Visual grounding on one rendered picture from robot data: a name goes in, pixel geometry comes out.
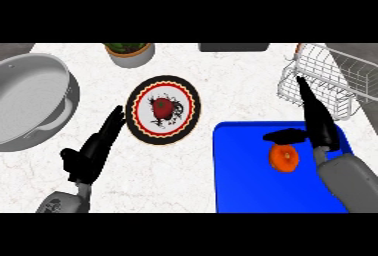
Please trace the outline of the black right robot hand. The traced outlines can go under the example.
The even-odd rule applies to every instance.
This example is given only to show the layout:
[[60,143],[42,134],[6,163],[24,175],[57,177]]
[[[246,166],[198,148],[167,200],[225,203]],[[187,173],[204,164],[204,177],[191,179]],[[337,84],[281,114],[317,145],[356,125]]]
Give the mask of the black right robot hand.
[[327,147],[330,151],[340,149],[340,136],[334,119],[324,103],[318,100],[305,77],[297,77],[303,100],[306,129],[288,128],[268,133],[265,141],[278,145],[291,145],[311,140],[312,147]]

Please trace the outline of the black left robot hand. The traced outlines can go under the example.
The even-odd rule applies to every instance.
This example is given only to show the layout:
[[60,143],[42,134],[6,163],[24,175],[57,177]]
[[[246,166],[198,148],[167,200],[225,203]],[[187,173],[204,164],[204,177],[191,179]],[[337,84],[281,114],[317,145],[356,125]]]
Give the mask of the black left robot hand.
[[64,170],[70,173],[68,180],[71,182],[92,185],[97,181],[125,124],[123,106],[119,105],[82,149],[79,151],[71,148],[63,149]]

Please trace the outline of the orange squash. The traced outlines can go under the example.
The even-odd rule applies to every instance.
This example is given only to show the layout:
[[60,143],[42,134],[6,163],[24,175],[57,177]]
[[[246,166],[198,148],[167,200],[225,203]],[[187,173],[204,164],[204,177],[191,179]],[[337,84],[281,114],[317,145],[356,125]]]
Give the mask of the orange squash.
[[280,172],[293,172],[300,163],[296,148],[291,145],[275,144],[269,150],[269,163]]

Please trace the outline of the blue tray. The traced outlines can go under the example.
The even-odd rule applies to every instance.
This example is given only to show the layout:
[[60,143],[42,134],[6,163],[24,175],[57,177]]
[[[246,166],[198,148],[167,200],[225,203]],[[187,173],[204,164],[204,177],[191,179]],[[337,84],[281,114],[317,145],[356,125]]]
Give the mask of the blue tray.
[[302,121],[222,122],[213,131],[216,209],[221,213],[343,213],[318,174],[312,144],[294,145],[300,162],[281,172],[269,164],[274,143],[263,136]]

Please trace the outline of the patterned round plate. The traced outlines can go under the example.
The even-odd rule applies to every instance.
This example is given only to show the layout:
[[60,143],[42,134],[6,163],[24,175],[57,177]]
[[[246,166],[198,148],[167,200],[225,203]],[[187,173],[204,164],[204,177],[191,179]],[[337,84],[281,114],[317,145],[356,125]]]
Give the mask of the patterned round plate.
[[[167,98],[175,105],[169,119],[157,119],[153,103]],[[136,138],[153,145],[181,141],[193,132],[201,114],[200,94],[184,78],[160,75],[145,80],[135,88],[126,104],[128,127]]]

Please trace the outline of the red bell pepper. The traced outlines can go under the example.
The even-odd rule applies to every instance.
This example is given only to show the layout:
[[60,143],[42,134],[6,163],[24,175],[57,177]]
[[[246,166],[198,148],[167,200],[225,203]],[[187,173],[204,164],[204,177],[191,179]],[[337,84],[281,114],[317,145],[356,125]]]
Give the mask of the red bell pepper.
[[157,98],[153,103],[154,116],[157,119],[169,119],[173,114],[175,105],[167,98]]

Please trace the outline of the grey pan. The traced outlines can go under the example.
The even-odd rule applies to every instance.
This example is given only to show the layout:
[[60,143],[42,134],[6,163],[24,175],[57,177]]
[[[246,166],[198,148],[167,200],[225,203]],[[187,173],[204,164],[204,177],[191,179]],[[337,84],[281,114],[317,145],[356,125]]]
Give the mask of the grey pan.
[[0,152],[48,141],[67,125],[80,87],[63,60],[27,53],[0,61]]

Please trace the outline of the grey potted plant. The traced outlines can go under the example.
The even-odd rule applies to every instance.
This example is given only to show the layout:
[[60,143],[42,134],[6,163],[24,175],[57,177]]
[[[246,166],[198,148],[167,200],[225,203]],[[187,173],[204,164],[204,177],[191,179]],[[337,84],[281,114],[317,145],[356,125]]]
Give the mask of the grey potted plant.
[[156,55],[156,44],[148,43],[138,51],[132,53],[116,53],[110,47],[105,47],[110,58],[122,68],[138,68],[145,65]]

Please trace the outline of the dark grey appliance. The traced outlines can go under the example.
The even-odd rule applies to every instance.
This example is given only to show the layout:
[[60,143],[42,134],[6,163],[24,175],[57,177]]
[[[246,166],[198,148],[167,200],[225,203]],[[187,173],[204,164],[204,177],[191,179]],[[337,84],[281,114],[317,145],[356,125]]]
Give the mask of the dark grey appliance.
[[201,52],[263,52],[269,43],[201,43]]

